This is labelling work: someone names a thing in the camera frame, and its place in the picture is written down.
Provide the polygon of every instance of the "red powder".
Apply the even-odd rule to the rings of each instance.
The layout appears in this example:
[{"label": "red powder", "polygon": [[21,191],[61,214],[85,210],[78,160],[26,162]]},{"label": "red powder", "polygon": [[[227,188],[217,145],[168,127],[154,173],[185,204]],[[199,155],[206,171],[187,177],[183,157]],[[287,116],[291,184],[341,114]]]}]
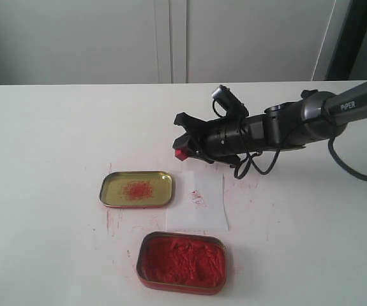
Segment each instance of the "red powder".
[{"label": "red powder", "polygon": [[213,288],[225,278],[225,256],[211,242],[153,238],[142,255],[142,273],[148,281]]},{"label": "red powder", "polygon": [[123,194],[126,195],[127,199],[130,201],[150,198],[153,194],[153,187],[149,181],[128,182],[123,187]]}]

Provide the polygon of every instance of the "red residue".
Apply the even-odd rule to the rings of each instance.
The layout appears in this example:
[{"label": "red residue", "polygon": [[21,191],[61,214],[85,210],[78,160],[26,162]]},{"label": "red residue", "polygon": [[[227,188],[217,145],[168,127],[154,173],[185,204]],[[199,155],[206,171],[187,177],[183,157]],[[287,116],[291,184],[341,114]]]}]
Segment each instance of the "red residue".
[{"label": "red residue", "polygon": [[130,201],[150,198],[153,196],[153,187],[149,181],[128,182],[123,187],[123,194]]},{"label": "red residue", "polygon": [[218,245],[188,238],[158,237],[142,255],[148,281],[214,288],[225,278],[225,256]]}]

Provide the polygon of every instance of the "red paste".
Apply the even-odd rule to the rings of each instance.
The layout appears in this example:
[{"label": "red paste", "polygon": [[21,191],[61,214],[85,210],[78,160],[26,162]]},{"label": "red paste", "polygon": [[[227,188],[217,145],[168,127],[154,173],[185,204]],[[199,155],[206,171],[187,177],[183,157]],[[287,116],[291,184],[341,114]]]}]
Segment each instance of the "red paste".
[{"label": "red paste", "polygon": [[130,201],[150,198],[153,194],[153,187],[149,181],[128,182],[123,187],[123,194]]},{"label": "red paste", "polygon": [[218,245],[189,238],[152,238],[142,255],[148,281],[213,288],[225,278],[225,257]]}]

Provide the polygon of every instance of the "metal tin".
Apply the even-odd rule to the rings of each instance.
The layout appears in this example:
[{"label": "metal tin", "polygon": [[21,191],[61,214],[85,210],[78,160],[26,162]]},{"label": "metal tin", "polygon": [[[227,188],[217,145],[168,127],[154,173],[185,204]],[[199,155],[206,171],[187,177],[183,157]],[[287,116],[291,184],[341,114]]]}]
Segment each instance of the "metal tin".
[{"label": "metal tin", "polygon": [[[217,284],[214,287],[198,287],[198,286],[188,286],[184,284],[171,284],[167,282],[157,282],[151,279],[148,279],[148,276],[146,276],[144,272],[144,253],[147,251],[147,248],[149,247],[149,242],[154,238],[160,238],[160,237],[167,237],[167,238],[183,238],[188,239],[191,242],[198,243],[205,243],[205,244],[213,244],[219,250],[223,253],[223,265],[224,265],[224,271],[223,271],[223,277],[219,284]],[[155,231],[153,233],[148,234],[142,241],[142,245],[140,247],[138,261],[137,261],[137,274],[140,279],[140,281],[148,288],[151,289],[157,289],[157,290],[165,290],[165,291],[175,291],[175,292],[182,292],[182,293],[192,293],[196,295],[215,295],[218,293],[223,286],[226,283],[227,279],[227,253],[226,248],[222,244],[220,240],[218,240],[215,237],[207,237],[207,236],[199,236],[199,235],[186,235],[186,234],[177,234],[177,233],[167,233],[162,231]]]},{"label": "metal tin", "polygon": [[114,208],[154,208],[166,205],[172,190],[172,177],[163,171],[114,172],[102,182],[100,200]]}]

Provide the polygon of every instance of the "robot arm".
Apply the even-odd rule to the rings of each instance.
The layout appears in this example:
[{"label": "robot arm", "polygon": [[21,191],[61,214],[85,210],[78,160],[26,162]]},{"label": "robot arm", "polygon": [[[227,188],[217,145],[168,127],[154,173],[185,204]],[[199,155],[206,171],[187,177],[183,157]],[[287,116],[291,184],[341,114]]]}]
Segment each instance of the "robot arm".
[{"label": "robot arm", "polygon": [[[185,113],[176,116],[174,124],[186,130],[173,144],[180,160],[193,157],[207,163],[226,163],[235,168],[235,177],[241,179],[251,164],[261,174],[267,174],[280,151],[303,149],[307,143],[328,139],[332,147],[329,151],[336,162],[358,177],[356,171],[351,169],[352,173],[343,166],[346,164],[338,162],[336,153],[336,157],[333,155],[333,141],[345,130],[347,123],[367,118],[367,82],[339,95],[327,91],[303,91],[302,100],[282,103],[251,117],[230,89],[220,85],[212,97],[218,119],[206,122]],[[216,112],[216,102],[226,111],[225,116]],[[263,151],[276,152],[266,171],[253,162],[253,158]],[[239,158],[238,154],[242,153],[247,154],[246,159]],[[246,167],[238,175],[244,163]],[[367,180],[367,176],[358,178]]]}]

